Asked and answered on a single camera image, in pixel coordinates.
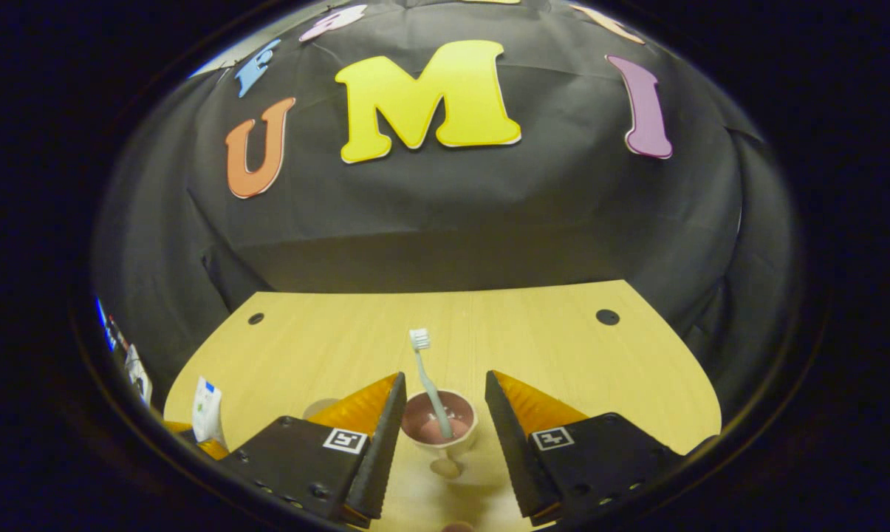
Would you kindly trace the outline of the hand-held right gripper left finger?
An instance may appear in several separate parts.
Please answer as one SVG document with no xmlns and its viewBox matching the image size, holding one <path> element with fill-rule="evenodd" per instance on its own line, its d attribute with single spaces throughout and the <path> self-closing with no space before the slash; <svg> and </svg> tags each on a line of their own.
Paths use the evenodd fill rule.
<svg viewBox="0 0 890 532">
<path fill-rule="evenodd" d="M 307 420 L 282 415 L 223 458 L 223 468 L 296 511 L 367 528 L 383 514 L 406 404 L 402 372 Z"/>
</svg>

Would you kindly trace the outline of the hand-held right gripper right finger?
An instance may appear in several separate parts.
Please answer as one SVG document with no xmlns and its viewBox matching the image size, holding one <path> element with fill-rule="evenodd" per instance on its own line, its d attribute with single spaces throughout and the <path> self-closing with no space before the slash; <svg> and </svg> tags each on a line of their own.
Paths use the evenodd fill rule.
<svg viewBox="0 0 890 532">
<path fill-rule="evenodd" d="M 613 511 L 683 463 L 618 413 L 589 417 L 496 370 L 486 375 L 485 400 L 513 494 L 533 525 Z"/>
</svg>

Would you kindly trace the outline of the white toothpaste tube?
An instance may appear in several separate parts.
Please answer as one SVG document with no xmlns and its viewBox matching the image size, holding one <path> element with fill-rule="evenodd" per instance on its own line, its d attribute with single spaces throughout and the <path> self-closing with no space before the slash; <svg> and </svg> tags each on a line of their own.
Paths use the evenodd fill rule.
<svg viewBox="0 0 890 532">
<path fill-rule="evenodd" d="M 204 377 L 198 378 L 191 410 L 191 425 L 198 443 L 216 441 L 223 446 L 225 438 L 222 430 L 221 401 L 222 391 Z"/>
</svg>

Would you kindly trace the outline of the beige cup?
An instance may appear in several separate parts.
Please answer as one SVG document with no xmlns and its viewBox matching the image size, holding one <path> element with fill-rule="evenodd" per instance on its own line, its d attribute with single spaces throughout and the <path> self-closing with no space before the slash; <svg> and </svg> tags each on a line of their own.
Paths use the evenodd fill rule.
<svg viewBox="0 0 890 532">
<path fill-rule="evenodd" d="M 445 437 L 431 397 L 427 392 L 408 397 L 400 431 L 408 441 L 430 459 L 431 471 L 445 479 L 455 480 L 464 472 L 459 458 L 472 450 L 477 441 L 479 416 L 475 406 L 454 390 L 438 391 L 445 421 L 452 430 Z"/>
</svg>

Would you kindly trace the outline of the pale blue toothbrush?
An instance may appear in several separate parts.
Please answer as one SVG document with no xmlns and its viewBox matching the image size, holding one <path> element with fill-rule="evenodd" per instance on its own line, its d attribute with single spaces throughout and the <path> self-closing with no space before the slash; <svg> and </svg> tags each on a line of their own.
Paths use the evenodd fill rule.
<svg viewBox="0 0 890 532">
<path fill-rule="evenodd" d="M 425 393 L 428 395 L 428 398 L 430 398 L 432 410 L 434 410 L 436 415 L 442 438 L 451 439 L 454 436 L 454 432 L 449 423 L 444 403 L 442 403 L 439 390 L 434 384 L 434 381 L 431 380 L 427 370 L 425 370 L 423 360 L 423 350 L 428 349 L 431 346 L 430 333 L 428 333 L 427 329 L 409 330 L 408 340 L 410 341 L 415 361 L 417 361 L 419 381 L 421 381 Z"/>
</svg>

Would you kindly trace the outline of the wooden desktop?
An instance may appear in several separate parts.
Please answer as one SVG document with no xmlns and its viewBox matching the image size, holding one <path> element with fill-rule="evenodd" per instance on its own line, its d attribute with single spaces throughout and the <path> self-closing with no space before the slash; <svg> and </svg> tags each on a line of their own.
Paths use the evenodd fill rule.
<svg viewBox="0 0 890 532">
<path fill-rule="evenodd" d="M 601 309 L 619 313 L 606 326 Z M 258 324 L 248 324 L 264 313 Z M 191 419 L 198 378 L 222 391 L 228 447 L 279 415 L 344 398 L 402 372 L 421 392 L 408 331 L 427 329 L 425 370 L 477 409 L 477 441 L 445 480 L 404 435 L 395 447 L 383 515 L 367 532 L 527 532 L 496 429 L 485 377 L 496 370 L 587 415 L 619 413 L 678 454 L 722 430 L 707 374 L 660 314 L 627 282 L 447 293 L 257 293 L 217 327 L 168 391 L 164 417 Z"/>
</svg>

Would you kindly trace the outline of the white side desk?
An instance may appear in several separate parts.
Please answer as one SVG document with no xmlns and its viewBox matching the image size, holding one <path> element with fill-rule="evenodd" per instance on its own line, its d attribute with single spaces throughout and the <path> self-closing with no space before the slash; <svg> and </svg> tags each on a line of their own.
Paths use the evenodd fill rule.
<svg viewBox="0 0 890 532">
<path fill-rule="evenodd" d="M 137 347 L 127 340 L 119 329 L 116 329 L 116 334 L 117 340 L 125 351 L 124 370 L 129 383 L 131 384 L 131 387 L 134 387 L 134 390 L 137 391 L 141 401 L 147 407 L 151 407 L 152 382 L 144 364 L 142 364 L 140 353 L 138 352 Z"/>
</svg>

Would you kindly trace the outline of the computer monitor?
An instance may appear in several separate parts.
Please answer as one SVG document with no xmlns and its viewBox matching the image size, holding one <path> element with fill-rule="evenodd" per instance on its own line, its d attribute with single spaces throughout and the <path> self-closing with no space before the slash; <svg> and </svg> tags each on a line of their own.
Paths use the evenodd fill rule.
<svg viewBox="0 0 890 532">
<path fill-rule="evenodd" d="M 109 314 L 104 310 L 103 302 L 100 299 L 95 299 L 97 315 L 99 316 L 101 329 L 103 329 L 103 336 L 109 347 L 111 352 L 115 351 L 117 345 L 120 343 L 118 340 L 117 331 L 114 329 L 114 325 Z"/>
</svg>

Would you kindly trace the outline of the black backdrop cloth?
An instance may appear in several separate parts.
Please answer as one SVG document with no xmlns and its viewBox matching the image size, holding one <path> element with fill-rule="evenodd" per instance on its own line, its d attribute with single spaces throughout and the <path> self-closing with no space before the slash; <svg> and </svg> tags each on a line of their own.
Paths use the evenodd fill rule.
<svg viewBox="0 0 890 532">
<path fill-rule="evenodd" d="M 344 68 L 419 77 L 452 41 L 503 46 L 522 136 L 348 163 Z M 650 30 L 567 0 L 314 4 L 189 75 L 124 145 L 92 285 L 162 405 L 197 347 L 257 292 L 407 293 L 626 280 L 701 363 L 724 418 L 765 383 L 803 285 L 778 158 L 714 81 Z"/>
</svg>

